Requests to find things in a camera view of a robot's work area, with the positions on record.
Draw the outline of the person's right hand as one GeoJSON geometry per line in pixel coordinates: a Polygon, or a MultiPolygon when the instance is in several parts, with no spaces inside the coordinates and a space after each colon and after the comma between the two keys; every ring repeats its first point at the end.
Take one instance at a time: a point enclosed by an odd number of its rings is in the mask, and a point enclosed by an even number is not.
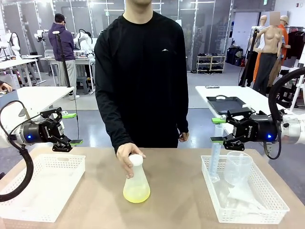
{"type": "Polygon", "coordinates": [[[129,155],[133,154],[140,155],[143,159],[146,158],[146,155],[133,143],[126,143],[119,146],[116,154],[117,159],[126,173],[127,179],[134,176],[133,163],[129,159],[129,155]]]}

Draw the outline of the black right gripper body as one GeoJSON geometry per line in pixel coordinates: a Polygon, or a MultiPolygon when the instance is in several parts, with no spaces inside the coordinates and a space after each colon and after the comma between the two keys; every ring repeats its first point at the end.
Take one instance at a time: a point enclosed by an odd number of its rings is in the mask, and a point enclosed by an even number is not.
{"type": "Polygon", "coordinates": [[[242,143],[275,142],[278,131],[272,118],[267,115],[251,115],[241,120],[234,119],[233,136],[242,143]]]}

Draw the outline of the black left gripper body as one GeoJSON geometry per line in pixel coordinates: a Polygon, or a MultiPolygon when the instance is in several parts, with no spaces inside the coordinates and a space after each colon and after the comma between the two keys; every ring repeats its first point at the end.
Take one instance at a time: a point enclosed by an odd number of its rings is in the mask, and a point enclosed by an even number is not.
{"type": "Polygon", "coordinates": [[[58,119],[46,118],[40,121],[27,121],[20,126],[20,143],[58,143],[65,138],[63,127],[58,119]]]}

